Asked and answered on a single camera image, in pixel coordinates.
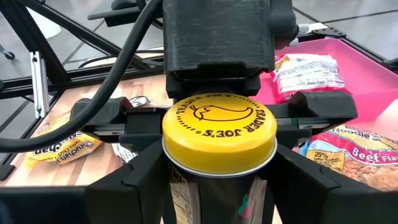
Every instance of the pink tray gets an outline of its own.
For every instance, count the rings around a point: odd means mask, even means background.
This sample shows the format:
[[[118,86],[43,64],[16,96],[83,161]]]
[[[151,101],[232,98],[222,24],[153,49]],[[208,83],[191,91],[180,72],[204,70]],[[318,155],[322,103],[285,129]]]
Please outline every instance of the pink tray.
[[[349,45],[337,39],[299,43],[275,52],[281,54],[329,54],[337,60],[347,89],[353,94],[358,110],[354,122],[375,120],[395,99],[398,99],[398,75],[382,67]],[[272,78],[261,76],[261,90],[253,98],[263,104],[275,104]]]

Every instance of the snack bag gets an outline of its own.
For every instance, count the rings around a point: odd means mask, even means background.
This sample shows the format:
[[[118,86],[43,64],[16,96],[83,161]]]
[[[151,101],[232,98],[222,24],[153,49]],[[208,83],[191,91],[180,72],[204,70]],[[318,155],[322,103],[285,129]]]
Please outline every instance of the snack bag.
[[[45,131],[38,134],[49,133],[69,121],[70,112],[64,113],[55,119],[51,119],[44,125]],[[27,153],[27,166],[33,168],[39,161],[65,164],[79,157],[92,153],[101,141],[78,131],[69,138],[64,139],[50,147]]]
[[[281,55],[276,59],[271,77],[277,103],[289,101],[298,91],[348,92],[338,73],[337,62],[330,55]]]
[[[130,103],[133,107],[157,107],[157,108],[168,108],[167,105],[158,105],[151,102],[146,96],[135,96],[130,99]],[[125,164],[129,162],[132,158],[136,157],[138,153],[130,151],[125,147],[122,147],[119,143],[112,144],[113,152],[115,153],[118,160]]]
[[[398,141],[341,125],[313,136],[307,158],[382,191],[398,190]]]

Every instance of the label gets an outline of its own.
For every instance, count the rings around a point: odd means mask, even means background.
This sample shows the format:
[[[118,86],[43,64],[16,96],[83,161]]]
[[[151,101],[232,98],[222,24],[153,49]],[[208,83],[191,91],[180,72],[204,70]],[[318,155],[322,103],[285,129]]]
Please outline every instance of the label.
[[[177,224],[193,224],[192,198],[188,182],[174,166],[170,166],[170,174],[170,186]]]
[[[275,63],[275,79],[278,92],[309,90],[317,88],[343,88],[336,60],[328,55],[285,55]]]
[[[307,152],[307,158],[339,173],[343,172],[345,152],[311,150]]]
[[[215,103],[223,97],[229,104]],[[266,112],[249,98],[217,93],[198,96],[183,102],[175,111],[179,125],[195,134],[209,138],[235,138],[253,133],[264,125]]]
[[[323,152],[347,152],[353,159],[364,164],[398,164],[397,141],[347,125],[312,137],[307,157],[315,157],[315,153],[311,151],[318,149]]]
[[[251,186],[249,195],[243,198],[243,204],[239,209],[240,216],[245,224],[261,224],[262,210],[266,194],[267,181],[256,177]]]
[[[378,133],[362,131],[347,125],[338,126],[331,131],[343,138],[352,140],[359,147],[366,148],[367,150],[398,150],[398,141]]]
[[[50,120],[47,124],[44,124],[46,129],[41,134],[49,133],[59,128],[68,122],[69,116],[70,112],[67,112]],[[28,152],[26,164],[29,168],[33,168],[38,161],[65,164],[93,152],[100,144],[100,140],[78,131],[50,147]]]
[[[125,147],[122,147],[119,143],[112,144],[112,148],[118,160],[123,164],[129,162],[130,160],[132,160],[134,157],[137,156],[136,153],[131,152]]]

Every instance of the metal frame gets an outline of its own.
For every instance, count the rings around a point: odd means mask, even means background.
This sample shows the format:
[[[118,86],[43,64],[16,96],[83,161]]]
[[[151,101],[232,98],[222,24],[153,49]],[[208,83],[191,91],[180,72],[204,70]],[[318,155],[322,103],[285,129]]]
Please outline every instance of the metal frame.
[[[81,74],[84,76],[87,73],[66,71],[64,69],[62,63],[59,61],[57,55],[51,48],[50,44],[47,42],[43,33],[41,33],[39,27],[33,20],[26,7],[29,7],[38,14],[46,17],[47,19],[50,19],[51,21],[65,28],[75,37],[82,40],[84,43],[87,43],[94,48],[100,49],[109,55],[113,55],[115,57],[119,55],[121,50],[119,46],[94,33],[93,31],[82,26],[73,19],[63,15],[62,13],[56,11],[55,9],[52,9],[51,7],[45,5],[43,1],[1,0],[0,11],[7,19],[10,26],[14,29],[15,33],[21,39],[23,44],[26,46],[28,51],[40,52],[42,58],[45,60],[47,77],[51,83],[50,85],[54,87],[53,90],[63,89],[61,86],[65,85],[66,83],[72,82],[74,74]],[[131,68],[134,68],[136,70],[146,70],[149,69],[150,66],[146,65],[146,63],[144,63],[140,57],[135,55],[131,62]],[[94,68],[90,72],[88,72],[89,75],[92,75],[93,73],[103,73],[103,71],[102,69]],[[5,84],[3,91],[0,91],[0,99],[12,98],[32,93],[30,91],[19,91],[18,88],[15,89],[15,87],[17,86],[31,85],[31,78],[17,78],[12,80],[3,80],[3,82],[7,84]]]
[[[47,83],[45,62],[40,57],[40,52],[30,53],[30,64],[32,67],[35,116],[36,118],[44,118],[49,112],[49,84]]]
[[[21,41],[23,41],[24,45],[30,52],[39,51],[45,60],[47,77],[50,81],[49,91],[67,90],[81,86],[95,85],[104,80],[112,65],[93,68],[79,68],[76,70],[66,71],[26,7],[31,8],[33,11],[62,26],[84,43],[100,49],[110,56],[116,57],[120,53],[121,49],[114,43],[106,40],[98,34],[95,34],[93,31],[82,26],[73,19],[45,5],[44,1],[1,0],[0,11],[15,30],[16,34],[20,37]],[[300,37],[299,40],[300,42],[303,42],[320,38],[324,38],[324,36],[309,34]],[[371,50],[347,38],[341,38],[341,40],[356,48],[367,57],[375,60],[377,63],[380,63],[387,68],[391,68],[388,64],[388,60],[382,56],[375,54]],[[162,62],[163,57],[152,58],[152,61],[154,60]],[[161,73],[162,69],[160,66],[150,68],[150,66],[146,64],[145,60],[136,55],[132,60],[131,68],[126,72],[124,79],[127,80],[146,77]],[[30,76],[26,78],[3,80],[3,82],[4,89],[0,91],[0,99],[33,94],[32,79]]]

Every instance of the wooden surface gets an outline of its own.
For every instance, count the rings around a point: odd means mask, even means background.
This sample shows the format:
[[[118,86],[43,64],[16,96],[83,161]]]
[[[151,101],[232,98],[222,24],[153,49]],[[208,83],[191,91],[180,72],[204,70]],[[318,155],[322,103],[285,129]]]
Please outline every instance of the wooden surface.
[[[36,130],[35,134],[43,130],[51,119],[70,111],[73,104],[80,98],[92,98],[99,85],[87,86],[67,90],[51,112]],[[126,96],[148,96],[154,103],[171,105],[165,92],[165,76],[126,80],[119,84],[112,98]],[[116,159],[110,144],[102,144],[88,156],[71,161],[64,165],[51,162],[40,162],[32,170],[24,164],[25,154],[18,154],[12,161],[17,168],[14,173],[2,183],[3,186],[48,186],[48,185],[88,185],[106,174],[117,169],[121,164]]]
[[[148,49],[148,50],[163,50],[163,47],[155,47],[153,49]],[[138,54],[138,56],[140,56],[141,58],[153,58],[153,57],[159,57],[159,56],[162,56],[162,55],[163,54],[153,54],[153,53]],[[116,57],[107,58],[107,59],[98,60],[96,62],[91,62],[90,66],[94,67],[94,66],[98,66],[98,65],[109,65],[109,64],[114,63],[115,61],[116,61]]]

